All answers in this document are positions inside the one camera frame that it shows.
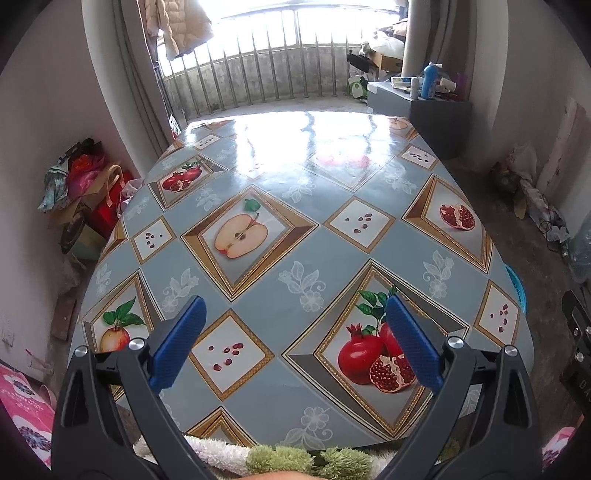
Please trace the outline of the blue plastic trash basket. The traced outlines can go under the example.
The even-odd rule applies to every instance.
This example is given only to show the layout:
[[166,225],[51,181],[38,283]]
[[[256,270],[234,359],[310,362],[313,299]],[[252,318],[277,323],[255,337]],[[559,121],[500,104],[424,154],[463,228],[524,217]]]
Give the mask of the blue plastic trash basket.
[[527,302],[527,295],[525,292],[524,285],[523,285],[520,277],[517,275],[517,273],[515,272],[515,270],[512,267],[510,267],[509,265],[505,265],[505,268],[506,268],[509,278],[515,288],[515,291],[517,293],[520,308],[524,314],[527,314],[528,302]]

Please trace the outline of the beige fluffy blanket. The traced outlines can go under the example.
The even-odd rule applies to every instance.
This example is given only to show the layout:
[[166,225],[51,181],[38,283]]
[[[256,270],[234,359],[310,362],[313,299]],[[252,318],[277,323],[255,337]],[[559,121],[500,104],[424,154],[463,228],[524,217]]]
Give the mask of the beige fluffy blanket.
[[190,435],[184,435],[184,440],[216,479],[238,479],[252,474],[246,467],[249,447]]

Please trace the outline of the large water jug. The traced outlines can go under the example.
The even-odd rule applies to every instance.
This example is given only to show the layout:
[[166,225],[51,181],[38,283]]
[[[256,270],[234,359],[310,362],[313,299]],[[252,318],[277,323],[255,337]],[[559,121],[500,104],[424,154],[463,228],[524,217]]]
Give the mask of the large water jug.
[[569,266],[575,281],[585,283],[590,278],[591,266],[591,225],[586,218],[569,244]]

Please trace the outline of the green plush toy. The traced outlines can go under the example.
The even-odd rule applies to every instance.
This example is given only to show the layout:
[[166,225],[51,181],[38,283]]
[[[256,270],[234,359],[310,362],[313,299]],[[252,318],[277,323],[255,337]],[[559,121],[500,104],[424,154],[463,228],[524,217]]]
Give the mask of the green plush toy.
[[376,479],[405,443],[401,440],[376,447],[331,447],[314,451],[257,445],[245,455],[238,475],[290,471],[324,479]]

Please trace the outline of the pink printed bag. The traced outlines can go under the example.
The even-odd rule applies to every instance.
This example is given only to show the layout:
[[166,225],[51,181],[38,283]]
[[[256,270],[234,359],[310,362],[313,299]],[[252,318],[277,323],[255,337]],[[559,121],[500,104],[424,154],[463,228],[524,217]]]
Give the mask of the pink printed bag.
[[54,409],[35,392],[27,378],[1,366],[1,404],[16,430],[41,462],[51,468]]

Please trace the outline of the fruit pattern tablecloth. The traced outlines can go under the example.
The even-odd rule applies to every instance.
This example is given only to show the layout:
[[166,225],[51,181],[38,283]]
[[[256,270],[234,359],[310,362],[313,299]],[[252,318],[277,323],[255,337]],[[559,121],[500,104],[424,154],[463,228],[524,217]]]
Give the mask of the fruit pattern tablecloth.
[[186,433],[361,447],[409,435],[431,392],[385,324],[397,294],[435,343],[534,347],[506,265],[415,123],[277,112],[206,123],[146,174],[73,333],[96,352],[204,298],[160,397]]

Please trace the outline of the white plastic bag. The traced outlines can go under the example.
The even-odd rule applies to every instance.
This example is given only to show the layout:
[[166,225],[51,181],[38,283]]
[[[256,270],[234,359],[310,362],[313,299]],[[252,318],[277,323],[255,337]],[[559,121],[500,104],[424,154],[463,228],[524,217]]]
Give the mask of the white plastic bag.
[[537,162],[536,150],[530,142],[516,144],[506,157],[507,168],[531,184],[537,179]]

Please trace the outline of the pink rolled mat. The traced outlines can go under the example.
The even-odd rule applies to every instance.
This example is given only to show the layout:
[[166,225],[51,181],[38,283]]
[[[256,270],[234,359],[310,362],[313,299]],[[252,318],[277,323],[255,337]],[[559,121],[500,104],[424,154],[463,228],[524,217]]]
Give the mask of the pink rolled mat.
[[547,162],[544,164],[536,188],[550,199],[564,178],[570,158],[577,149],[587,123],[586,109],[569,97]]

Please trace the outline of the grey cabinet box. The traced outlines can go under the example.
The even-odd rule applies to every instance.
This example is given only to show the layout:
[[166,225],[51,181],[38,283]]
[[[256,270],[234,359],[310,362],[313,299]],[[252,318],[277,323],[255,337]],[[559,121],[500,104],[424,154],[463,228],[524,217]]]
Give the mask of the grey cabinet box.
[[472,116],[468,101],[412,99],[384,81],[368,84],[368,106],[375,114],[408,119],[440,159],[454,159],[464,152]]

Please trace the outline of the blue spray bottle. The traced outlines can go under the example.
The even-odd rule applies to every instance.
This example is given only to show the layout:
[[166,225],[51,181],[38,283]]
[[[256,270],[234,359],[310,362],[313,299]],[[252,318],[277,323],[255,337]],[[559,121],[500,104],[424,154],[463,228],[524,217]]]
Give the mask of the blue spray bottle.
[[430,62],[423,70],[423,82],[420,96],[425,100],[433,99],[435,96],[435,85],[439,78],[442,64]]

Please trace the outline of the cardboard box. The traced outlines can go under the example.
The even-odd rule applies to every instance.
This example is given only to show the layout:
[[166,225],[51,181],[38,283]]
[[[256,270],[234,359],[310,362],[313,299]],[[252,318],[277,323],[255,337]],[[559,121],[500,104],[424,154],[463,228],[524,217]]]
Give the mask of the cardboard box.
[[401,73],[403,60],[396,57],[386,56],[379,52],[371,52],[369,54],[370,59],[376,65],[379,70],[386,72]]

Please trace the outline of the beige quilted jacket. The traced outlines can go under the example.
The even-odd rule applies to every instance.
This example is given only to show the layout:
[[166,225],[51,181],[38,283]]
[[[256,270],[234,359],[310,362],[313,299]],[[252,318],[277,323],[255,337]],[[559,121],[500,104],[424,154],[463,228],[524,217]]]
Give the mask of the beige quilted jacket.
[[163,40],[166,58],[190,53],[213,36],[211,19],[195,0],[144,0],[138,2],[148,44]]

